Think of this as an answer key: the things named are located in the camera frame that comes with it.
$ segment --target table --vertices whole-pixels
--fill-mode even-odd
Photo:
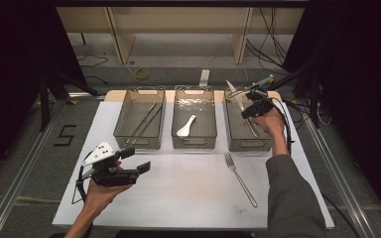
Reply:
[[[53,221],[54,225],[72,225],[82,208],[82,202],[72,205],[71,201],[79,165],[84,157],[102,140],[106,140],[115,150],[118,149],[112,133],[122,107],[122,93],[124,91],[108,93],[107,99],[114,101],[100,103]],[[118,195],[95,219],[94,226],[154,230],[255,231],[267,228],[269,183],[265,162],[271,157],[271,152],[231,153],[238,172],[259,204],[254,208],[224,160],[224,153],[228,149],[222,93],[215,91],[215,148],[175,150],[170,134],[174,92],[166,92],[162,148],[158,151],[138,151],[122,164],[125,169],[135,169],[151,161],[151,169],[140,175],[132,188]],[[295,141],[292,157],[301,175],[313,187],[326,227],[331,229],[334,224],[293,125],[291,130]]]

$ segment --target gray sleeve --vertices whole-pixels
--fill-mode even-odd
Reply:
[[[275,156],[266,163],[268,233],[270,237],[326,237],[318,199],[290,156]]]

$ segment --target transparent bin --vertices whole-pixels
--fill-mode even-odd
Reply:
[[[129,88],[113,132],[119,147],[159,150],[165,110],[166,93],[163,88]]]
[[[187,137],[179,137],[192,115],[196,118],[190,125]],[[214,149],[217,136],[214,91],[210,86],[176,86],[172,125],[175,149]]]
[[[259,137],[253,136],[246,121],[241,115],[241,110],[234,97],[230,96],[230,89],[224,91],[223,109],[225,129],[227,132],[228,150],[230,152],[246,151],[269,151],[271,150],[271,138],[262,128],[254,125],[259,132]],[[244,107],[252,105],[252,101],[241,93]]]

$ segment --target white spoon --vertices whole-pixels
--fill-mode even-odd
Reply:
[[[188,123],[182,127],[177,133],[176,135],[178,135],[179,137],[186,137],[190,134],[190,127],[191,127],[191,122],[193,121],[193,119],[195,118],[196,116],[195,115],[192,115],[190,117],[190,120],[188,121]]]

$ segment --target silver fork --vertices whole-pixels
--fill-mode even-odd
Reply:
[[[240,181],[240,184],[242,184],[243,186],[243,189],[244,191],[246,192],[246,195],[247,197],[249,198],[250,202],[252,202],[252,205],[254,207],[257,207],[258,206],[258,203],[255,201],[255,198],[253,198],[252,194],[250,193],[249,189],[247,188],[247,186],[244,184],[242,178],[240,177],[240,175],[237,173],[237,170],[236,170],[236,166],[234,165],[234,162],[233,162],[233,159],[231,158],[231,155],[230,153],[225,153],[224,154],[224,157],[225,157],[225,161],[227,162],[227,166],[228,168],[234,172],[234,174],[237,176],[237,178],[239,179]]]

